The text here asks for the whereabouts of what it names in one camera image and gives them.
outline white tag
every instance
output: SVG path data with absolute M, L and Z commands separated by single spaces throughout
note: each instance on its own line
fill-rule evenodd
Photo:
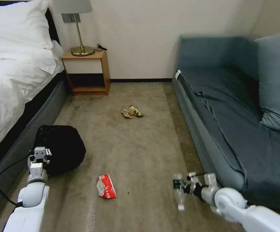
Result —
M 178 70 L 177 73 L 175 74 L 175 79 L 176 79 L 176 80 L 178 80 L 178 77 L 179 77 L 180 73 L 181 73 L 181 71 Z
M 105 189 L 104 189 L 104 183 L 102 182 L 101 178 L 99 178 L 99 180 L 97 181 L 96 186 L 98 189 L 99 196 L 102 197 L 102 195 L 105 193 Z

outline sofa seat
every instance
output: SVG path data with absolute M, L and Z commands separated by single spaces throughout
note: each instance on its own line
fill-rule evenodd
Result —
M 280 132 L 259 123 L 258 81 L 231 66 L 180 70 L 173 82 L 183 87 L 220 150 L 210 155 L 223 156 L 218 159 L 243 176 L 243 186 L 237 189 L 251 204 L 280 208 Z M 217 178 L 225 168 L 216 165 Z M 229 186 L 225 178 L 219 181 Z

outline wooden nightstand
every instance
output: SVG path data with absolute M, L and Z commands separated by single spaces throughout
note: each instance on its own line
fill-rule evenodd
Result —
M 73 95 L 108 95 L 111 83 L 106 51 L 89 56 L 68 51 L 62 60 Z

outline bed frame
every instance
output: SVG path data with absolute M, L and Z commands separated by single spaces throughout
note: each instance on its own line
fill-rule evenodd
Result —
M 17 3 L 19 1 L 0 1 L 0 5 L 10 5 Z M 52 40 L 59 42 L 57 31 L 54 25 L 52 15 L 49 10 L 45 14 L 48 23 L 49 23 L 49 32 Z M 43 125 L 52 125 L 57 118 L 65 100 L 67 97 L 67 87 L 66 87 L 66 74 L 61 72 L 57 75 L 60 75 L 60 80 L 55 86 L 54 90 L 50 94 L 49 98 L 45 101 L 43 106 L 37 112 L 37 114 L 30 120 L 25 129 L 21 132 L 15 143 L 4 155 L 0 161 L 0 172 L 5 169 L 7 166 L 15 163 L 16 161 L 22 159 L 26 156 L 29 150 L 32 148 L 35 135 L 38 128 Z M 27 161 L 23 160 L 18 164 L 14 165 L 8 169 L 0 177 L 0 187 L 4 192 L 7 192 L 20 172 L 27 166 Z

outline beige carpet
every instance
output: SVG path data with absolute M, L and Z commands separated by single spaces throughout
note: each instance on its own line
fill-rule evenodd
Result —
M 144 117 L 119 114 L 130 104 Z M 49 179 L 43 231 L 243 231 L 194 196 L 186 197 L 184 212 L 177 210 L 173 174 L 202 167 L 171 83 L 113 83 L 109 96 L 70 97 L 55 124 L 77 128 L 87 153 L 79 168 Z M 12 199 L 27 173 L 9 191 Z M 105 173 L 116 199 L 98 196 L 96 178 Z M 6 201 L 0 204 L 0 231 L 12 209 Z

